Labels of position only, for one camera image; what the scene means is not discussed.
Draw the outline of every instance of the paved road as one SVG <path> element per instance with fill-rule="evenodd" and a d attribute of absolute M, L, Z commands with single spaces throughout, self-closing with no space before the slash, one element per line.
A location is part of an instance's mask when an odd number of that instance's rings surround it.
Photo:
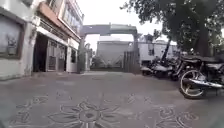
<path fill-rule="evenodd" d="M 167 80 L 90 72 L 0 85 L 0 119 L 6 128 L 224 127 L 222 96 L 186 100 Z"/>

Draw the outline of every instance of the doorway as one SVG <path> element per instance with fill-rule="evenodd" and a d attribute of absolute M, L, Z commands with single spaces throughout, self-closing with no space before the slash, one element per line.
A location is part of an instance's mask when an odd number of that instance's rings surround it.
<path fill-rule="evenodd" d="M 40 33 L 37 34 L 33 53 L 33 72 L 46 72 L 48 38 Z"/>

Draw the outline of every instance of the building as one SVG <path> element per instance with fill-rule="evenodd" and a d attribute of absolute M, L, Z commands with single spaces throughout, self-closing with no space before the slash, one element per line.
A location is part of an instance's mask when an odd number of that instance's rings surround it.
<path fill-rule="evenodd" d="M 97 43 L 96 56 L 103 61 L 104 66 L 122 68 L 124 52 L 133 50 L 132 43 L 108 36 L 101 37 Z"/>
<path fill-rule="evenodd" d="M 75 0 L 0 1 L 0 79 L 76 72 L 84 15 Z"/>
<path fill-rule="evenodd" d="M 36 2 L 40 23 L 34 47 L 33 71 L 76 72 L 77 50 L 81 42 L 79 32 L 84 17 L 78 4 L 75 0 Z"/>
<path fill-rule="evenodd" d="M 0 0 L 0 14 L 0 80 L 30 75 L 33 11 L 22 1 Z"/>
<path fill-rule="evenodd" d="M 140 63 L 151 61 L 156 56 L 161 58 L 167 46 L 167 42 L 163 40 L 156 40 L 153 43 L 138 42 L 138 44 Z M 175 58 L 178 52 L 177 46 L 171 44 L 167 52 L 167 58 Z"/>

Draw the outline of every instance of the tree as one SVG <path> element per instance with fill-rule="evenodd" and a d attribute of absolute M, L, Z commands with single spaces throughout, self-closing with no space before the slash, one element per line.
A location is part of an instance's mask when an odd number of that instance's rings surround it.
<path fill-rule="evenodd" d="M 129 0 L 121 9 L 134 10 L 141 23 L 163 23 L 162 33 L 183 50 L 210 55 L 213 37 L 224 25 L 224 0 Z"/>

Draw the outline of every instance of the motorcycle seat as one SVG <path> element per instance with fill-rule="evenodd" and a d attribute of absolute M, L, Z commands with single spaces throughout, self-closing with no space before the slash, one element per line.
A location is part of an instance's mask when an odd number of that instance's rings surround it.
<path fill-rule="evenodd" d="M 206 63 L 221 63 L 220 60 L 214 58 L 214 57 L 198 57 L 201 61 Z"/>

